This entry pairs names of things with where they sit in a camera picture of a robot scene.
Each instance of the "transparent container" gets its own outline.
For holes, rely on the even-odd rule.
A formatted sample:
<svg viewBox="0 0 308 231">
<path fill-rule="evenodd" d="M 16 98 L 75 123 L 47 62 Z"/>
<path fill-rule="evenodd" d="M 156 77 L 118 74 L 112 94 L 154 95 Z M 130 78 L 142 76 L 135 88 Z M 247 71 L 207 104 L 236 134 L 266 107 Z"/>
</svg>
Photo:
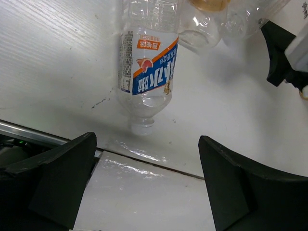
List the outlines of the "transparent container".
<svg viewBox="0 0 308 231">
<path fill-rule="evenodd" d="M 246 39 L 265 25 L 290 0 L 231 0 L 224 37 Z"/>
<path fill-rule="evenodd" d="M 215 47 L 222 38 L 229 0 L 184 0 L 180 44 L 198 52 Z"/>
<path fill-rule="evenodd" d="M 123 0 L 117 95 L 136 135 L 172 98 L 181 0 Z"/>
</svg>

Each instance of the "grapefruit image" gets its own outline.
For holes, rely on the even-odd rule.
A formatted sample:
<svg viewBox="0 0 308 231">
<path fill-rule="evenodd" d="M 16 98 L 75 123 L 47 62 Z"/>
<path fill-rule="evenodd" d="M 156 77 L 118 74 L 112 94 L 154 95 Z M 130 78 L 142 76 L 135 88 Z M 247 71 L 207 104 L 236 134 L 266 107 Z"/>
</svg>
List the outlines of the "grapefruit image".
<svg viewBox="0 0 308 231">
<path fill-rule="evenodd" d="M 153 62 L 149 58 L 137 59 L 136 61 L 139 64 L 139 67 L 142 69 L 142 72 L 144 73 L 148 71 L 148 68 L 153 67 Z"/>
</svg>

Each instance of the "orange stripe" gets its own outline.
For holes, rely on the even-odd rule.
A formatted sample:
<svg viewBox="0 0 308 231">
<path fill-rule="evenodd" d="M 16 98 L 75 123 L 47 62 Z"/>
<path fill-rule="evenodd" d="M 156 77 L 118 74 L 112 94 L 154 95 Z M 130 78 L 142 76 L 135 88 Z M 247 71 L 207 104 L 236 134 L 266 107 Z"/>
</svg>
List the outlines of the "orange stripe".
<svg viewBox="0 0 308 231">
<path fill-rule="evenodd" d="M 152 59 L 152 62 L 155 63 L 157 60 L 159 60 L 162 56 L 167 54 L 179 41 L 179 37 L 166 49 L 164 49 L 163 52 L 161 52 L 159 55 L 157 55 L 155 58 Z M 142 68 L 140 68 L 138 71 L 134 73 L 134 78 L 137 77 L 142 73 Z"/>
</svg>

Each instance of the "bottle label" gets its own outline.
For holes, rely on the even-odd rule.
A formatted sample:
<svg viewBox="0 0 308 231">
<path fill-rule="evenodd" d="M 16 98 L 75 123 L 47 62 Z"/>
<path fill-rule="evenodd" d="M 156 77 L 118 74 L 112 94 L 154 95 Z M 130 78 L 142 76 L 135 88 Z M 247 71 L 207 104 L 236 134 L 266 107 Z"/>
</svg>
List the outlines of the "bottle label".
<svg viewBox="0 0 308 231">
<path fill-rule="evenodd" d="M 179 37 L 134 27 L 121 36 L 118 87 L 131 95 L 168 95 Z"/>
</svg>

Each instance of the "dark stain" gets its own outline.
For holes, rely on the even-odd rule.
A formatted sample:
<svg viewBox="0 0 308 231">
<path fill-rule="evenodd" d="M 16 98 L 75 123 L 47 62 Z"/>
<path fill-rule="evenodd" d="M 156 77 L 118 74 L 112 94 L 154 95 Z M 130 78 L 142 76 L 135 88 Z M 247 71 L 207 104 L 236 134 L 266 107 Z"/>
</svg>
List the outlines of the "dark stain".
<svg viewBox="0 0 308 231">
<path fill-rule="evenodd" d="M 94 109 L 97 105 L 101 104 L 102 102 L 104 102 L 106 99 L 103 99 L 102 101 L 98 102 L 97 104 L 95 104 L 92 109 Z"/>
</svg>

